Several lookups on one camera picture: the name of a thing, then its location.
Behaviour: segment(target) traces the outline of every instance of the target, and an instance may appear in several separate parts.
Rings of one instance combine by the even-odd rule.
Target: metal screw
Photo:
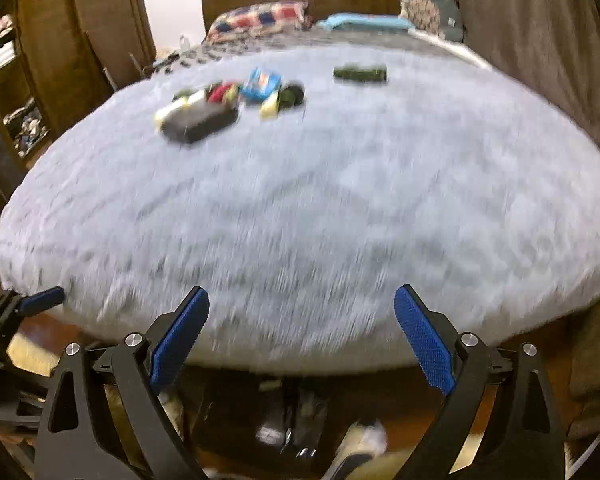
[[[67,355],[76,355],[79,351],[80,345],[78,345],[78,343],[69,343],[64,349],[64,352]]]
[[[538,353],[538,349],[536,348],[535,345],[532,345],[531,343],[524,343],[522,345],[522,349],[525,352],[525,354],[533,357],[534,355],[536,355]]]
[[[471,333],[462,334],[460,338],[464,346],[476,346],[478,344],[478,336]]]
[[[142,342],[142,335],[138,332],[133,332],[125,337],[125,345],[138,346]]]

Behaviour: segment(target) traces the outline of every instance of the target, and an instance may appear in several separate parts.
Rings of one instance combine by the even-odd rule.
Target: wardrobe door
[[[112,94],[82,33],[74,0],[16,0],[15,22],[27,80],[53,136]]]
[[[122,88],[138,81],[138,66],[155,58],[144,0],[75,0],[75,9],[80,27],[115,84]]]

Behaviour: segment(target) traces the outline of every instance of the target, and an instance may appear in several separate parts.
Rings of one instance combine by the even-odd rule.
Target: brown curtain
[[[15,21],[32,94],[60,136],[112,91],[80,30],[74,0],[16,0]]]
[[[572,117],[600,147],[594,0],[460,0],[466,44]]]
[[[144,67],[155,45],[144,0],[75,0],[80,28],[119,88],[141,78],[130,54]]]

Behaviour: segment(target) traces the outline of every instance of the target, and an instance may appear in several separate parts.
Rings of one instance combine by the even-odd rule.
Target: bedspread
[[[385,64],[385,86],[334,66]],[[193,147],[152,115],[183,87],[254,67],[306,105]],[[102,338],[143,331],[193,285],[210,317],[190,362],[270,373],[413,364],[396,288],[488,344],[600,295],[600,151],[544,99],[452,57],[296,46],[117,92],[56,141],[0,220],[0,277],[62,285],[53,314]]]
[[[328,44],[357,44],[395,48],[427,56],[454,56],[480,68],[491,68],[483,58],[461,43],[442,41],[433,34],[421,30],[397,32],[361,32],[358,30],[327,31],[321,28],[310,30],[288,30],[284,34],[271,34],[238,41],[194,46],[181,53],[179,62],[168,65],[170,71],[194,69],[206,63],[230,59],[245,54],[255,54],[272,50],[287,50],[298,46],[325,46]]]

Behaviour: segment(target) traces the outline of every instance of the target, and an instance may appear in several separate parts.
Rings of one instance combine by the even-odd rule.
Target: textured blue pad
[[[395,293],[394,309],[400,328],[407,336],[427,381],[448,396],[454,389],[456,380],[451,354],[442,339],[403,286]]]
[[[209,296],[201,288],[155,348],[151,360],[151,388],[158,394],[173,384],[209,315]]]

